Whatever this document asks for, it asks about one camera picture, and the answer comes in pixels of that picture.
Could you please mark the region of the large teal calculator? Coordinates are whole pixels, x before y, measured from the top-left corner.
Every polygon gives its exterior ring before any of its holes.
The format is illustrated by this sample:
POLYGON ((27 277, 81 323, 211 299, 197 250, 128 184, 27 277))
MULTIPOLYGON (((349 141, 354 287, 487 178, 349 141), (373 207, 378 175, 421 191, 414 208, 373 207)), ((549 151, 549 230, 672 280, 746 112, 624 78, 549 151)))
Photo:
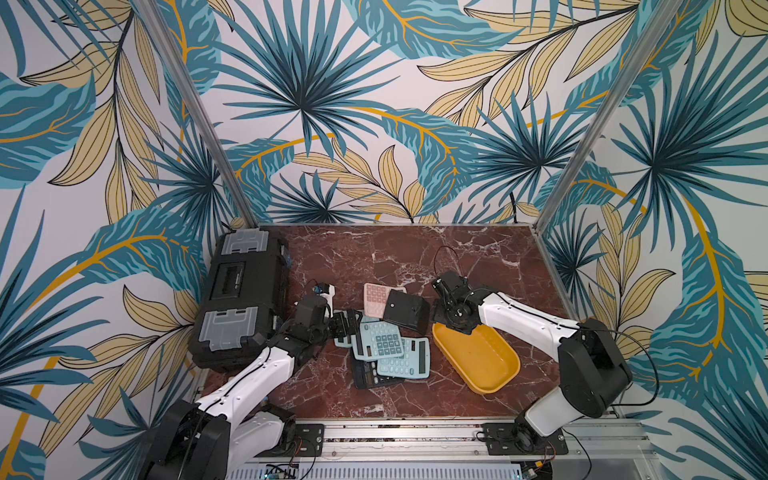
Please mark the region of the large teal calculator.
POLYGON ((360 323, 352 351, 357 360, 366 362, 401 357, 404 349, 400 329, 384 321, 360 323))

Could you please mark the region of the black keyed calculator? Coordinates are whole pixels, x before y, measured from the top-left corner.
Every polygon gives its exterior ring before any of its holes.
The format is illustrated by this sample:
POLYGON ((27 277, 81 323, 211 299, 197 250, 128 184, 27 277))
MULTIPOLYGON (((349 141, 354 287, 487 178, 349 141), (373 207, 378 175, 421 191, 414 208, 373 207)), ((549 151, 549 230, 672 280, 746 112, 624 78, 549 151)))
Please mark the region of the black keyed calculator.
POLYGON ((358 390, 371 390, 399 385, 405 382, 403 378, 380 375, 374 362, 350 358, 350 369, 353 375, 354 386, 358 390))

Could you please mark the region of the yellow plastic tray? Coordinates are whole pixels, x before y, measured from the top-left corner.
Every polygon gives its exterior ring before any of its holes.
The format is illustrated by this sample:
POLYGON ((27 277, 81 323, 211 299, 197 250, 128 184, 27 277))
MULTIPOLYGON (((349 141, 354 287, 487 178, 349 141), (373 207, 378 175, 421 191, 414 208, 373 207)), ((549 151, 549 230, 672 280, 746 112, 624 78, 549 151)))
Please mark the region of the yellow plastic tray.
POLYGON ((432 335, 440 351, 476 394, 496 393, 520 371, 518 354, 491 327, 479 325, 466 335, 434 323, 432 335))

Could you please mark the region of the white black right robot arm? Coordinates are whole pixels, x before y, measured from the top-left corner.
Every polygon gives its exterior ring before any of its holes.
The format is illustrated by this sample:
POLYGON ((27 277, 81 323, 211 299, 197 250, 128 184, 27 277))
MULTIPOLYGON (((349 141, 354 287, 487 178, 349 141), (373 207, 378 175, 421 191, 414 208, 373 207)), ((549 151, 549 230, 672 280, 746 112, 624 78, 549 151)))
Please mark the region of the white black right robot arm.
POLYGON ((559 385, 515 419, 515 441, 525 451, 575 420, 601 417, 632 381, 613 334, 598 320, 547 314, 501 291, 472 288, 454 271, 434 279, 432 287, 441 303, 438 321, 449 329, 469 335, 488 326, 557 362, 559 385))

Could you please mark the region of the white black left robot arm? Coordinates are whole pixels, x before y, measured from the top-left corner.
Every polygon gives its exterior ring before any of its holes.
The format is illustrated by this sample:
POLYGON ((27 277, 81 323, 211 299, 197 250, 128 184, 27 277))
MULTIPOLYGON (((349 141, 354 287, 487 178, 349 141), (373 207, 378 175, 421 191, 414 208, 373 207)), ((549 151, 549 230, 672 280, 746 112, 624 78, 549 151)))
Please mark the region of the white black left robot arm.
POLYGON ((168 409, 138 477, 224 479, 275 448, 292 422, 291 415, 279 408, 254 410, 328 340, 357 334, 362 317, 356 310, 332 312, 327 296, 302 298, 293 318, 249 366, 199 401, 180 400, 168 409))

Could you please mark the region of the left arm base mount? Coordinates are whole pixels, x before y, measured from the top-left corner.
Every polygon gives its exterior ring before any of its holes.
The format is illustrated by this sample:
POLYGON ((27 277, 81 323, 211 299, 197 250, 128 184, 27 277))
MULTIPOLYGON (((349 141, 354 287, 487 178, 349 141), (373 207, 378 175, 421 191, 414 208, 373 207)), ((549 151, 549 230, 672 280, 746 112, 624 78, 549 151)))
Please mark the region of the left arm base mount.
POLYGON ((323 452, 325 425, 322 423, 296 424, 288 428, 278 444, 257 455, 257 458, 315 457, 323 452))

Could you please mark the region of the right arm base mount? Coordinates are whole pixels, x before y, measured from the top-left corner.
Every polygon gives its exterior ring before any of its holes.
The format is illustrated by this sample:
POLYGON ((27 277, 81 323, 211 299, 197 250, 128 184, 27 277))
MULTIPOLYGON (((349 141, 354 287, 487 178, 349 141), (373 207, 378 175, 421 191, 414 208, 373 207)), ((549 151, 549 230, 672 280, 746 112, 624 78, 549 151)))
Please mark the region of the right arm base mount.
POLYGON ((490 456, 539 455, 548 459, 569 452, 561 429, 543 437, 517 423, 484 423, 475 438, 486 446, 490 456))

